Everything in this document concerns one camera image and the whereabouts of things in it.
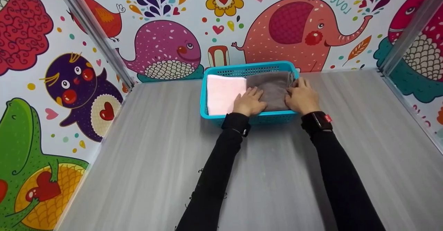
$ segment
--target black long sleeve shirt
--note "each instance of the black long sleeve shirt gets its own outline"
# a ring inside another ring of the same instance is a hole
[[[247,123],[245,118],[248,117],[237,114],[237,121],[228,126]],[[244,128],[224,129],[218,137],[176,231],[217,230],[234,159],[243,140],[237,130]],[[312,134],[310,139],[317,149],[323,182],[338,229],[385,230],[356,169],[334,132],[319,131]]]

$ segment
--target wallpaper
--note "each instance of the wallpaper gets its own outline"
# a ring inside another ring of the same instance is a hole
[[[0,230],[54,229],[128,90],[63,0],[0,0]]]
[[[380,66],[424,0],[406,0],[374,57]],[[389,75],[429,133],[443,147],[443,6],[429,20]]]
[[[373,53],[405,1],[84,0],[141,82],[275,60],[300,72],[376,67]]]

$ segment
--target basket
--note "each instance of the basket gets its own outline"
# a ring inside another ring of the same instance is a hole
[[[203,83],[201,85],[200,95],[200,115],[204,119],[209,119],[215,125],[221,126],[225,119],[225,115],[208,115],[207,101],[207,78],[208,75],[221,75],[226,77],[246,77],[266,72],[290,71],[294,73],[294,79],[299,78],[299,73],[295,70],[294,65],[288,61],[263,62],[243,65],[230,65],[223,67],[210,67],[205,71]],[[270,111],[262,112],[250,119],[251,125],[258,124],[278,124],[287,123],[294,119],[296,113],[294,111]]]

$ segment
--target pink towel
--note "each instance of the pink towel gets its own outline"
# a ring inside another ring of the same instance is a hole
[[[243,77],[208,75],[208,114],[213,116],[232,113],[235,98],[238,94],[243,95],[245,92],[246,79]]]

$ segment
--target elephant ear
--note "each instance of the elephant ear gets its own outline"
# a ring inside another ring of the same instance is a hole
[[[292,2],[277,9],[269,20],[272,39],[286,45],[301,43],[307,18],[313,8],[307,2]]]

